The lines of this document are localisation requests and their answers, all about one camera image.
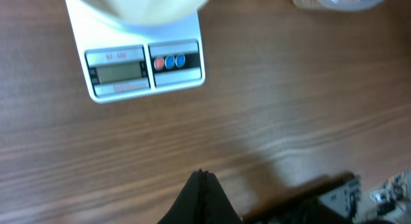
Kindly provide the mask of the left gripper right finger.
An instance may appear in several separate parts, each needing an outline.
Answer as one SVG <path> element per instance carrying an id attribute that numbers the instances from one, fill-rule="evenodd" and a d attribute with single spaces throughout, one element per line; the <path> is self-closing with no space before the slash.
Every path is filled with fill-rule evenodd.
<path id="1" fill-rule="evenodd" d="M 216 175 L 208 171 L 202 174 L 202 223 L 243 223 L 232 207 Z"/>

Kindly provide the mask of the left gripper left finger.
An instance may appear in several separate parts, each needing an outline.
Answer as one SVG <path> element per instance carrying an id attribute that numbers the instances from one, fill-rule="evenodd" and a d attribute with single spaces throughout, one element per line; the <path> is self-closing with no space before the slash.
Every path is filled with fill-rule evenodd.
<path id="1" fill-rule="evenodd" d="M 194 224 L 198 223 L 198 208 L 201 206 L 201 180 L 203 171 L 193 172 L 169 211 L 158 224 Z"/>

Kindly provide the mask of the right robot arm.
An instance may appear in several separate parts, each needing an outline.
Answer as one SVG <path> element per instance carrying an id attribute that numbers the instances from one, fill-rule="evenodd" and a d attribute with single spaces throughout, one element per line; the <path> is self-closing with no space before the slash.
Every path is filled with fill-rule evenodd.
<path id="1" fill-rule="evenodd" d="M 410 223 L 410 171 L 362 192 L 347 172 L 297 187 L 244 215 L 244 223 Z"/>

